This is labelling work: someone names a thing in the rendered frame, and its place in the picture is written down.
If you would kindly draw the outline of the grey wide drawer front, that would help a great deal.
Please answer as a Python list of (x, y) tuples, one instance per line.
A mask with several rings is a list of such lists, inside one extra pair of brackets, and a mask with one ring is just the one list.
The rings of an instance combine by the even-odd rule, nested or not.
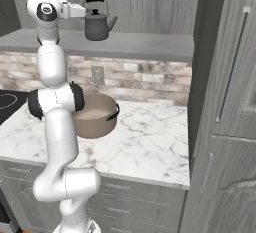
[[(88, 206), (93, 212), (99, 212), (134, 222), (159, 225), (173, 229), (178, 227), (181, 214), (181, 209), (177, 207), (135, 199), (120, 198), (107, 194), (96, 194), (89, 200)], [(108, 207), (123, 210), (131, 209), (131, 214), (112, 212), (108, 210)]]
[[(131, 186), (130, 190), (112, 189), (106, 187), (106, 183)], [(186, 191), (177, 188), (152, 185), (108, 177), (101, 178), (101, 193), (113, 194), (120, 197), (132, 198), (147, 202), (166, 204), (173, 207), (181, 207)]]
[(90, 216), (99, 225), (102, 233), (114, 233), (110, 231), (111, 227), (131, 230), (132, 233), (177, 233), (176, 229), (168, 229), (162, 226), (133, 222), (97, 213), (91, 213)]

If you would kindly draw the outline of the grey tall cabinet door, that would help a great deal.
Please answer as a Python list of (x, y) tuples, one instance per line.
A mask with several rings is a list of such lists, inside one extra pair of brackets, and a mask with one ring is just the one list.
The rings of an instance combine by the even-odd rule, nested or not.
[[(245, 6), (252, 10), (244, 29), (225, 114), (216, 123)], [(256, 0), (206, 0), (204, 13), (193, 58), (189, 133), (196, 139), (211, 135), (251, 139), (256, 136)]]

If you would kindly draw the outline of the grey wall outlet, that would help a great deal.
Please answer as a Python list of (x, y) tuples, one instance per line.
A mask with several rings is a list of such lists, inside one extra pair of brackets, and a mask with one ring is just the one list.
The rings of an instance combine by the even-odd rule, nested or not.
[(103, 66), (91, 66), (92, 81), (95, 85), (104, 85), (104, 67)]

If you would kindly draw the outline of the grey open wall cabinet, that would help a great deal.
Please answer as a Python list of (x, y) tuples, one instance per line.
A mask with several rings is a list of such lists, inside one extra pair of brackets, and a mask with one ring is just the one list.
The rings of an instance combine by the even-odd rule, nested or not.
[[(81, 4), (85, 0), (68, 0)], [(35, 21), (26, 12), (27, 0), (14, 0), (0, 8), (0, 17), (16, 16), (17, 30), (0, 38), (0, 50), (35, 52), (39, 43)], [(87, 57), (192, 60), (198, 0), (107, 0), (109, 15), (118, 18), (110, 36), (88, 41), (81, 19), (60, 22), (60, 45), (70, 55)]]

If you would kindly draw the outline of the black stove hob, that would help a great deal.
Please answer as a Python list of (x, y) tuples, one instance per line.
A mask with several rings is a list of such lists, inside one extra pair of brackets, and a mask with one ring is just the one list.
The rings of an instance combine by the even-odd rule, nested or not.
[(0, 125), (26, 103), (27, 97), (28, 92), (0, 89)]

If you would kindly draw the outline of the grey base cabinet door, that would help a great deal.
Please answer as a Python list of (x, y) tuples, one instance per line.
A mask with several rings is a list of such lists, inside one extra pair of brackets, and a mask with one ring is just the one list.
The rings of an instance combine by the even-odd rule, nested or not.
[(59, 203), (39, 202), (33, 195), (33, 182), (1, 177), (4, 194), (20, 227), (31, 233), (53, 233), (61, 222)]

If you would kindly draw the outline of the grey narrow drawer front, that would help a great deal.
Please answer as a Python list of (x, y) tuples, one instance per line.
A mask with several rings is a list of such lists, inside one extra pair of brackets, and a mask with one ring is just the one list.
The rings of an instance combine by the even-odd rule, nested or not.
[[(10, 171), (9, 170), (10, 167), (32, 169), (32, 171), (29, 174), (23, 174), (23, 173)], [(34, 181), (42, 173), (42, 171), (43, 171), (42, 166), (31, 165), (28, 163), (19, 163), (19, 162), (0, 160), (0, 175), (4, 177)]]

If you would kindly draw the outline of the grey short cabinet door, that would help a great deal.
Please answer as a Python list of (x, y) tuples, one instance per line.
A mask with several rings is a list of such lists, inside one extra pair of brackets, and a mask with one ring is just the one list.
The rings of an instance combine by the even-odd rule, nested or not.
[[(213, 164), (201, 193), (210, 153)], [(180, 233), (256, 233), (256, 142), (210, 140), (195, 159)]]

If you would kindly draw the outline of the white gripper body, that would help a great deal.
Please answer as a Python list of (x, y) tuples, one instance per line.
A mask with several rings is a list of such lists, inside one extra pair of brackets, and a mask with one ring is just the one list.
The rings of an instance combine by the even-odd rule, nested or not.
[(69, 17), (70, 18), (84, 18), (86, 9), (79, 4), (69, 4)]

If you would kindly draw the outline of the dark grey kettle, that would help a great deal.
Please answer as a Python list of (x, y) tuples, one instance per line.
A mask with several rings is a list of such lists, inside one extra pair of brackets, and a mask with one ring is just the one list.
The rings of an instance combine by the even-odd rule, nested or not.
[(85, 19), (85, 37), (90, 41), (103, 41), (109, 37), (109, 32), (113, 29), (118, 17), (114, 16), (107, 21), (109, 11), (100, 13), (97, 8), (86, 9)]

